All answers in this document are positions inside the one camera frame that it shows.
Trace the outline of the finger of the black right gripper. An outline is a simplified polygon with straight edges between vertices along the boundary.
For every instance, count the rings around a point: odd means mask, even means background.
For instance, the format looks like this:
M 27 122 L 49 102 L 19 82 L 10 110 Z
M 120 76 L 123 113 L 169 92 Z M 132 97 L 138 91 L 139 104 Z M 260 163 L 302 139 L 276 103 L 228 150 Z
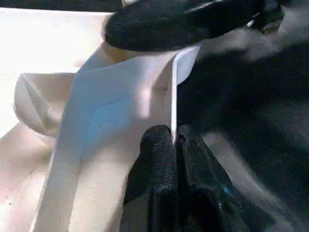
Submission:
M 195 44 L 211 33 L 206 16 L 214 0 L 139 0 L 113 14 L 105 41 L 133 51 L 174 50 Z

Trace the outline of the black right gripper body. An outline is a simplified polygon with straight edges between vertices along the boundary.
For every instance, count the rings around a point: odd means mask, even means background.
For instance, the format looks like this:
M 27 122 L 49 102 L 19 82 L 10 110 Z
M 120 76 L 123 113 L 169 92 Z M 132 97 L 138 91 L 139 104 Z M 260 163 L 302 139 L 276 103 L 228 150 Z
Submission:
M 193 0 L 183 11 L 192 28 L 204 39 L 242 27 L 262 29 L 283 18 L 283 8 L 309 6 L 307 0 Z

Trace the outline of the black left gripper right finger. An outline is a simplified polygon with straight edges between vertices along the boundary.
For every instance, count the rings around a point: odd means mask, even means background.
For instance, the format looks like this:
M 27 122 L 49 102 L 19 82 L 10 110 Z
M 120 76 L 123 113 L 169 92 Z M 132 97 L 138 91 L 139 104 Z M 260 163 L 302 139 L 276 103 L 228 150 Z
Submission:
M 190 126 L 177 131 L 179 224 L 182 232 L 242 232 L 242 204 L 230 178 Z

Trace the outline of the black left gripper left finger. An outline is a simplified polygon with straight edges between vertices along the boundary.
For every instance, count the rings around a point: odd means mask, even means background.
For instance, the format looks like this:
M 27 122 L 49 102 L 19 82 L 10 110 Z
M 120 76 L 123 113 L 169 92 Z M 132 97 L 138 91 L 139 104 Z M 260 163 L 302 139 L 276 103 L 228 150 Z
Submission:
M 133 232 L 175 232 L 178 222 L 176 157 L 170 129 L 150 127 L 129 171 L 123 201 L 123 225 Z

